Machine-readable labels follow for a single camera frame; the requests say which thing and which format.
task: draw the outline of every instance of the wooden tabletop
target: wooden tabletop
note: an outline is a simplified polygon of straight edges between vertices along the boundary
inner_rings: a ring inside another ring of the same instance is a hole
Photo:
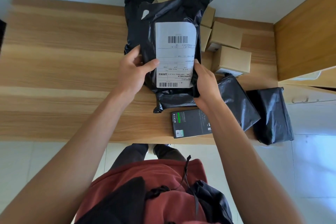
[[[216,18],[244,29],[252,52],[245,90],[276,87],[273,25]],[[12,0],[0,54],[0,140],[66,141],[116,85],[127,39],[124,8],[59,0]],[[210,67],[212,52],[202,63]],[[111,141],[213,144],[212,135],[174,139],[170,112],[154,114],[145,86]],[[253,132],[247,131],[250,138]]]

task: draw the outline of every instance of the red clothing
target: red clothing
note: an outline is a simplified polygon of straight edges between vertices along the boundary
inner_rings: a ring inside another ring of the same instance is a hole
[[[177,188],[177,190],[164,192],[159,197],[146,201],[144,224],[163,224],[168,221],[179,224],[195,221],[195,199],[186,193],[185,183],[180,186],[185,164],[182,161],[169,159],[145,160],[108,171],[92,182],[78,209],[76,221],[106,195],[132,178],[139,176],[145,180],[147,191],[161,185],[166,185],[170,189]],[[187,179],[189,185],[194,184],[197,180],[207,182],[203,165],[199,159],[189,162]],[[197,221],[206,222],[201,205],[199,205]]]

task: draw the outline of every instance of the dark pants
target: dark pants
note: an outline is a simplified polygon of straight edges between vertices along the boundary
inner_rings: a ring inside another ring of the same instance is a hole
[[[117,157],[110,170],[130,164],[137,161],[143,161],[148,151],[148,144],[134,143],[127,146]],[[169,147],[165,144],[157,144],[154,147],[154,154],[158,159],[173,159],[179,161],[186,161],[179,150]]]

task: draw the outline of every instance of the black product box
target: black product box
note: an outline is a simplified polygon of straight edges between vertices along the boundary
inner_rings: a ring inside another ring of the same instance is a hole
[[[174,138],[211,134],[208,117],[200,109],[172,112]]]

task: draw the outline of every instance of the white label on box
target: white label on box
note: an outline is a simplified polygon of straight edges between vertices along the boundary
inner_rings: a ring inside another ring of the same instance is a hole
[[[208,47],[208,51],[216,52],[221,47],[220,44],[211,43]]]
[[[243,74],[241,72],[237,72],[237,71],[233,71],[233,70],[229,70],[229,69],[224,69],[224,68],[220,68],[216,71],[216,74],[224,74],[224,73],[232,74],[234,77],[238,77],[238,76]]]
[[[158,88],[191,88],[196,28],[190,22],[155,23]]]

